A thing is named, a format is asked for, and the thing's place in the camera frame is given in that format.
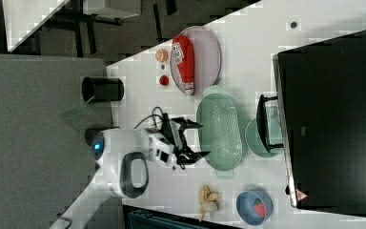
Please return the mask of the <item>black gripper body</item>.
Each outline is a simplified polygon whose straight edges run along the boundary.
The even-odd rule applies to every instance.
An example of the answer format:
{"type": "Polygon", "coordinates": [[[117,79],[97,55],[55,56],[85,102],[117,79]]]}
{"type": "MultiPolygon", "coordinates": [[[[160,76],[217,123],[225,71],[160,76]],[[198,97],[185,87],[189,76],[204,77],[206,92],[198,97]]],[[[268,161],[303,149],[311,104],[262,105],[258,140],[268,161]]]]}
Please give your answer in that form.
{"type": "Polygon", "coordinates": [[[187,142],[184,136],[186,121],[183,117],[169,118],[167,115],[163,116],[161,131],[174,146],[173,153],[176,156],[176,163],[179,166],[184,165],[185,158],[183,154],[186,151],[187,142]]]}

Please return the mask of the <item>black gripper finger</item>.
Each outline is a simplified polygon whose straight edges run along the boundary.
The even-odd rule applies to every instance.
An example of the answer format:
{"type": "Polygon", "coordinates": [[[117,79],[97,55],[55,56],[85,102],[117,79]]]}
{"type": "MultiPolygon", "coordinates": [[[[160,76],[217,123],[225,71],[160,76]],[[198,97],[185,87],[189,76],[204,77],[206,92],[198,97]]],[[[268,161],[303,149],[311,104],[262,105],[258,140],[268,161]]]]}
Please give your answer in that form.
{"type": "Polygon", "coordinates": [[[199,129],[202,128],[202,125],[197,122],[186,119],[185,123],[183,124],[183,127],[184,129],[199,129]]]}
{"type": "Polygon", "coordinates": [[[189,152],[185,154],[187,162],[197,162],[199,159],[207,156],[210,152],[189,152]]]}

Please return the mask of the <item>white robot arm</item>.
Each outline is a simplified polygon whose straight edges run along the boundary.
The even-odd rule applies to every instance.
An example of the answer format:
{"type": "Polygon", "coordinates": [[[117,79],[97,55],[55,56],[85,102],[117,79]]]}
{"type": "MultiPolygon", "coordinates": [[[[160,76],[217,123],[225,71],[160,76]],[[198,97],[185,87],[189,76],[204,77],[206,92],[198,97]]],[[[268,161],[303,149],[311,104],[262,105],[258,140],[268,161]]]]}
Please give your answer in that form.
{"type": "Polygon", "coordinates": [[[142,196],[150,183],[150,162],[164,168],[195,164],[206,153],[193,151],[184,132],[200,127],[184,117],[164,114],[159,129],[113,128],[97,133],[91,142],[97,170],[50,229],[84,229],[108,199],[142,196]]]}

